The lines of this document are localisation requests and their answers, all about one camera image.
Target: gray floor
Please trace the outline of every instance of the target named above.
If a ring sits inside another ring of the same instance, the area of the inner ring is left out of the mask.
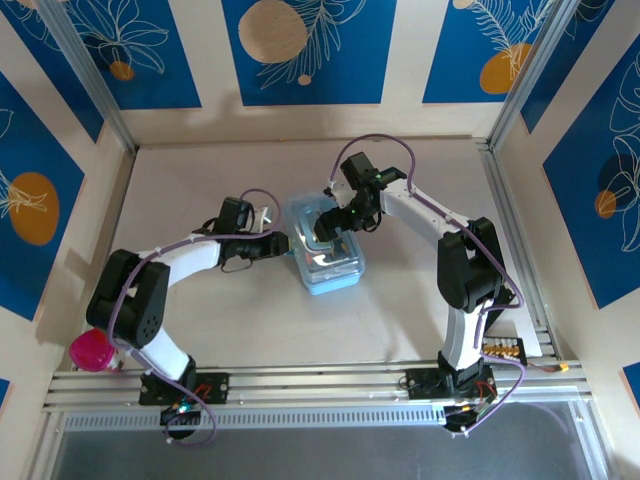
[[[441,427],[222,430],[201,450],[162,434],[65,434],[54,479],[586,479],[567,404],[510,404],[468,439]]]

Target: metal bar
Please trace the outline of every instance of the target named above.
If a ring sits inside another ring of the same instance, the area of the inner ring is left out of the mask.
[[[578,433],[580,445],[585,453],[589,472],[592,478],[608,479],[607,461],[604,457],[604,450],[600,448],[598,438],[593,438],[595,428],[584,402],[574,401],[569,403],[574,426]]]
[[[483,155],[483,164],[485,171],[487,172],[487,179],[489,180],[489,186],[493,192],[496,205],[498,206],[498,214],[500,215],[500,221],[504,225],[505,229],[509,230],[507,240],[510,243],[509,248],[513,254],[513,260],[516,264],[516,269],[520,277],[520,281],[527,285],[524,289],[525,299],[527,304],[535,311],[536,320],[541,324],[541,330],[544,329],[549,338],[551,339],[551,345],[553,345],[555,355],[557,358],[562,359],[565,357],[562,350],[562,345],[555,341],[554,323],[550,319],[550,312],[547,308],[547,301],[545,298],[544,290],[540,286],[538,281],[538,275],[533,267],[533,263],[529,256],[529,247],[524,236],[524,231],[521,227],[521,222],[518,219],[514,203],[513,195],[507,187],[505,180],[505,173],[502,168],[502,160],[497,150],[493,152],[486,151]],[[546,354],[546,350],[542,347],[543,354]]]
[[[84,46],[65,7],[58,0],[35,0],[38,13],[100,115],[130,154],[136,145],[102,74]]]
[[[491,129],[488,144],[491,151],[500,148],[511,125],[518,118],[531,90],[549,61],[558,41],[581,0],[555,0],[555,6],[543,25],[530,54],[507,95],[498,119]]]
[[[442,425],[444,409],[431,405],[330,408],[231,408],[216,412],[218,430]],[[193,429],[187,424],[172,430]],[[206,416],[197,428],[211,428]],[[158,412],[91,412],[69,415],[67,432],[157,430]]]
[[[509,250],[513,256],[513,262],[516,266],[527,306],[532,313],[534,321],[539,326],[548,328],[549,319],[544,308],[545,303],[536,280],[533,263],[529,258],[527,244],[522,237],[520,223],[511,201],[512,197],[509,195],[504,177],[498,166],[499,161],[496,158],[496,152],[485,150],[480,152],[480,156],[489,182],[489,188],[498,207],[500,221],[505,229]]]
[[[536,359],[538,364],[553,365]],[[398,385],[408,368],[433,367],[433,363],[406,362],[372,366],[307,366],[246,369],[224,369],[231,374],[230,405],[296,405],[336,404],[394,405],[408,403],[407,391]],[[141,371],[127,371],[122,375],[58,373],[51,382],[45,398],[45,411],[77,411],[78,409],[127,409],[138,405]],[[518,371],[494,365],[496,387],[501,392],[510,389]],[[566,398],[566,392],[590,395],[584,372],[578,362],[570,362],[566,373],[547,373],[528,369],[523,386],[515,399]],[[448,405],[453,400],[431,402]]]
[[[51,478],[60,442],[62,441],[62,434],[64,433],[65,421],[66,413],[55,412],[48,414],[46,424],[43,426],[37,457],[31,467],[30,480]]]

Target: metal frame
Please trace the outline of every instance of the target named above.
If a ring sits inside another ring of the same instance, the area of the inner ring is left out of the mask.
[[[542,27],[540,34],[536,38],[531,53],[528,55],[520,75],[516,78],[511,91],[507,95],[496,123],[487,137],[491,152],[500,147],[511,125],[520,115],[524,102],[538,81],[542,70],[547,65],[549,57],[558,41],[560,41],[580,2],[581,0],[556,0],[556,5],[549,15],[549,20]]]
[[[557,353],[549,331],[546,303],[528,257],[526,239],[512,207],[496,148],[499,147],[520,108],[557,44],[580,0],[558,1],[551,20],[543,28],[509,94],[489,138],[479,151],[496,200],[509,248],[523,287],[543,351],[539,365],[556,365]],[[105,120],[125,148],[135,153],[133,137],[104,79],[91,61],[82,41],[56,0],[37,0],[42,19],[67,61]],[[566,362],[566,373],[549,374],[529,368],[514,402],[567,401],[572,409],[580,444],[588,456],[594,478],[615,476],[608,462],[610,451],[601,435],[593,410],[590,387],[578,361]],[[434,362],[367,363],[352,365],[282,366],[262,368],[210,368],[230,374],[228,403],[217,406],[220,428],[284,428],[298,426],[369,426],[442,423],[442,408],[448,401],[409,401],[399,381],[408,368],[434,367]],[[517,371],[494,366],[496,388],[504,394],[517,379]],[[120,375],[57,372],[45,398],[39,435],[23,478],[49,478],[65,431],[78,429],[131,430],[157,427],[158,408],[141,407],[138,395],[141,371]],[[210,426],[203,422],[203,428]]]
[[[538,328],[547,352],[539,365],[557,365],[546,328]],[[605,444],[591,412],[591,390],[579,362],[549,374],[530,367],[513,402],[569,402],[581,448],[589,457],[593,478],[610,478]],[[230,374],[226,405],[216,406],[220,429],[322,428],[380,425],[434,425],[444,421],[443,407],[454,400],[410,401],[400,380],[409,368],[433,362],[369,363],[280,367],[210,368]],[[500,394],[511,388],[519,372],[494,365]],[[43,408],[38,454],[25,478],[49,478],[65,431],[140,431],[158,429],[158,407],[138,405],[141,370],[120,375],[57,372]],[[199,428],[210,428],[205,421]]]
[[[71,19],[58,0],[35,0],[38,14],[51,36],[60,47],[60,51],[80,80],[89,98],[94,103],[102,118],[111,126],[114,135],[124,149],[135,155],[135,140],[122,118],[120,108],[111,90],[100,74],[98,67],[91,59],[80,35],[71,23]]]

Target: orange wire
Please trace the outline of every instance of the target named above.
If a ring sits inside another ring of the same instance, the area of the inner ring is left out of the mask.
[[[534,363],[529,362],[529,365],[531,365],[534,368],[538,368],[540,370],[542,370],[543,372],[547,372],[547,373],[556,373],[557,370],[555,368],[552,367],[543,367],[541,365],[536,365]]]

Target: red wire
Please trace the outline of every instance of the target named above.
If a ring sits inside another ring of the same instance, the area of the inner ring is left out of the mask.
[[[496,392],[496,389],[495,389],[492,385],[490,385],[490,384],[488,384],[487,382],[485,382],[484,380],[479,380],[479,381],[477,381],[476,383],[478,383],[478,384],[480,384],[480,385],[486,385],[486,386],[487,386],[487,388],[488,388],[489,390],[491,390],[491,393],[493,393],[496,397],[498,396],[498,392]]]
[[[476,386],[478,387],[478,390],[480,390],[480,402],[482,403],[482,400],[484,400],[484,391],[482,390],[482,383],[477,381]]]

